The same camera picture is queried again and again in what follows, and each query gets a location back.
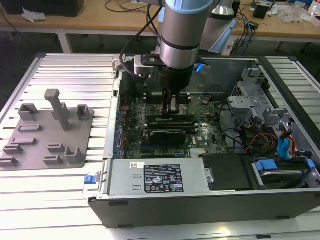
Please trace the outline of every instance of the white sticker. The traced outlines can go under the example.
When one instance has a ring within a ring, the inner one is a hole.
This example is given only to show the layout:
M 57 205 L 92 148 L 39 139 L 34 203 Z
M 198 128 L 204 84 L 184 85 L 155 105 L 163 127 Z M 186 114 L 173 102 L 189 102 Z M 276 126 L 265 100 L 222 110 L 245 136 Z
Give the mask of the white sticker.
M 144 161 L 131 161 L 130 162 L 130 168 L 131 169 L 143 169 L 145 166 Z

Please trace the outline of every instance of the computer case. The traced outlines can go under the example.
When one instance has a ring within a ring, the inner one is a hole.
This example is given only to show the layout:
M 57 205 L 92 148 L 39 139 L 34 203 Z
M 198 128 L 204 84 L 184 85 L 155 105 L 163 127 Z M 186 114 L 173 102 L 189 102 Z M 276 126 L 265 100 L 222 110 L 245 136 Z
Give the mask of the computer case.
M 8 14 L 22 14 L 23 8 L 46 15 L 76 17 L 84 0 L 0 0 Z

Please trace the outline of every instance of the aluminum extrusion table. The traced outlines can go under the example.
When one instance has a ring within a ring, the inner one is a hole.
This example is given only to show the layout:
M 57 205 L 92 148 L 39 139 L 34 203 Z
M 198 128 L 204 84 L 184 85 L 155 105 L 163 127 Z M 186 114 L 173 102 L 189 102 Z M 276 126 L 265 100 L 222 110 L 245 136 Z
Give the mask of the aluminum extrusion table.
M 121 229 L 103 227 L 87 200 L 83 199 L 82 192 L 84 176 L 100 171 L 103 165 L 114 79 L 113 57 L 108 54 L 48 54 L 44 58 L 36 58 L 2 110 L 0 149 L 6 145 L 19 121 L 19 106 L 34 103 L 39 109 L 49 109 L 50 104 L 43 95 L 47 88 L 53 86 L 60 90 L 60 99 L 69 108 L 78 104 L 93 108 L 94 119 L 87 163 L 83 168 L 0 172 L 1 239 L 257 239 L 257 235 L 270 235 L 272 239 L 319 239 L 320 208 L 289 220 Z M 300 63 L 291 62 L 286 57 L 271 57 L 269 61 L 319 127 L 320 93 L 314 78 Z M 98 189 L 97 184 L 89 187 L 91 191 Z

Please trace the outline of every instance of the black box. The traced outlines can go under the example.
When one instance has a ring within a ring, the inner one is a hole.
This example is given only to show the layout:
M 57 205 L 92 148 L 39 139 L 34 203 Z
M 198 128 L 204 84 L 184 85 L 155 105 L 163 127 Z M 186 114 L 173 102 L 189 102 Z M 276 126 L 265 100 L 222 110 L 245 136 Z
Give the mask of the black box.
M 253 17 L 256 19 L 264 19 L 269 11 L 269 8 L 269 6 L 256 5 L 253 12 Z
M 238 10 L 240 8 L 240 4 L 241 4 L 240 0 L 233 0 L 232 9 L 234 11 L 234 17 L 236 17 L 237 14 L 238 14 Z
M 22 14 L 23 9 L 46 15 L 76 17 L 84 0 L 0 0 L 8 14 Z

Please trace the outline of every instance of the blue latch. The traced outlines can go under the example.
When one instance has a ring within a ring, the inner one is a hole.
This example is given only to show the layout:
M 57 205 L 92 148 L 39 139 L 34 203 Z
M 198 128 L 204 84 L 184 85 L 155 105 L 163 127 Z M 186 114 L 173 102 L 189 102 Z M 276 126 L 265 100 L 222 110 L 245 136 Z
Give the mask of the blue latch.
M 306 163 L 308 164 L 310 170 L 315 169 L 316 165 L 315 165 L 314 161 L 312 161 L 311 159 L 308 159 L 308 160 L 306 161 Z
M 278 147 L 277 151 L 280 157 L 283 157 L 285 161 L 290 161 L 290 158 L 288 157 L 288 151 L 291 147 L 290 141 L 287 138 L 280 138 L 278 140 Z
M 278 170 L 276 161 L 272 159 L 261 159 L 255 163 L 258 171 Z
M 97 183 L 97 176 L 84 177 L 84 184 L 96 184 L 96 183 Z

